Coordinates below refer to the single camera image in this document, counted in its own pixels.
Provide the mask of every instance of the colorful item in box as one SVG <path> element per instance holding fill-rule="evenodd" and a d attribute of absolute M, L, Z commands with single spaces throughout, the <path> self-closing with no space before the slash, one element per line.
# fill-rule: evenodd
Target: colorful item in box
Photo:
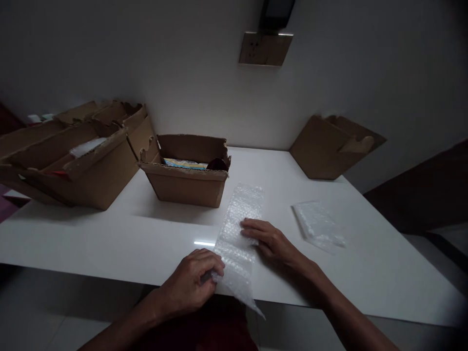
<path fill-rule="evenodd" d="M 193 161 L 178 160 L 175 158 L 165 158 L 164 162 L 168 166 L 189 168 L 189 169 L 206 169 L 208 163 L 197 163 Z"/>

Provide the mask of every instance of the bubble wrap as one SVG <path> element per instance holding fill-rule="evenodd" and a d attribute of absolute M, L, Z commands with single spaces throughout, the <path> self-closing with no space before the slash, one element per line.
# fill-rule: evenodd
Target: bubble wrap
<path fill-rule="evenodd" d="M 346 247 L 342 229 L 318 201 L 302 202 L 293 205 L 306 241 L 312 245 L 335 254 L 336 247 Z"/>
<path fill-rule="evenodd" d="M 222 257 L 226 267 L 224 277 L 213 274 L 213 280 L 225 284 L 234 297 L 249 306 L 263 318 L 252 294 L 252 266 L 258 245 L 256 239 L 244 237 L 240 221 L 244 218 L 260 219 L 263 208 L 262 188 L 239 183 L 234 189 L 224 222 L 214 246 L 214 252 Z"/>

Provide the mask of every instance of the cardboard box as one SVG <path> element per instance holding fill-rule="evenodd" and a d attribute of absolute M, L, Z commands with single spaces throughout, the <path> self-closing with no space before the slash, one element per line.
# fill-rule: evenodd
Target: cardboard box
<path fill-rule="evenodd" d="M 90 101 L 57 115 L 56 117 L 59 118 L 52 121 L 22 128 L 10 134 L 3 135 L 0 137 L 0 163 L 5 163 L 5 160 L 15 152 L 68 128 L 71 123 L 74 123 L 75 119 L 83 119 L 87 114 L 93 113 L 97 109 L 97 104 L 94 101 Z M 0 183 L 42 203 L 60 204 L 60 202 L 50 197 L 48 194 L 24 182 L 11 167 L 3 167 L 0 169 Z"/>
<path fill-rule="evenodd" d="M 312 116 L 289 152 L 308 178 L 335 180 L 385 141 L 344 117 Z"/>
<path fill-rule="evenodd" d="M 161 201 L 219 207 L 228 178 L 227 171 L 194 170 L 167 166 L 163 158 L 210 163 L 222 159 L 229 170 L 226 139 L 195 135 L 158 135 L 140 153 L 138 166 L 145 171 Z"/>
<path fill-rule="evenodd" d="M 70 150 L 98 137 L 107 140 L 74 158 Z M 138 170 L 127 129 L 97 120 L 71 126 L 8 157 L 0 169 L 67 206 L 106 210 Z"/>
<path fill-rule="evenodd" d="M 146 105 L 142 104 L 133 107 L 127 102 L 112 101 L 85 119 L 96 119 L 106 125 L 116 124 L 120 128 L 127 128 L 128 142 L 136 161 L 139 160 L 140 150 L 148 148 L 148 141 L 154 135 Z"/>

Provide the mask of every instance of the right hand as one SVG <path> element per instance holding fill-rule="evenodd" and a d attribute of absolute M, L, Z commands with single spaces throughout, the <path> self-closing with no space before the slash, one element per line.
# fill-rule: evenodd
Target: right hand
<path fill-rule="evenodd" d="M 216 283 L 210 277 L 204 283 L 201 277 L 210 270 L 224 275 L 221 256 L 207 249 L 196 249 L 185 257 L 174 273 L 149 297 L 155 304 L 163 305 L 163 319 L 194 312 L 215 293 Z"/>
<path fill-rule="evenodd" d="M 270 222 L 246 218 L 240 225 L 242 234 L 258 239 L 258 248 L 267 257 L 292 268 L 307 265 L 310 261 Z"/>

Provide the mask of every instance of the wall socket panel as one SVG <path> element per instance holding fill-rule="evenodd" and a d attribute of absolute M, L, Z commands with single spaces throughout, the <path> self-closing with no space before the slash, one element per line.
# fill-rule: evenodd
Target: wall socket panel
<path fill-rule="evenodd" d="M 282 66 L 292 40 L 292 34 L 245 32 L 239 63 Z"/>

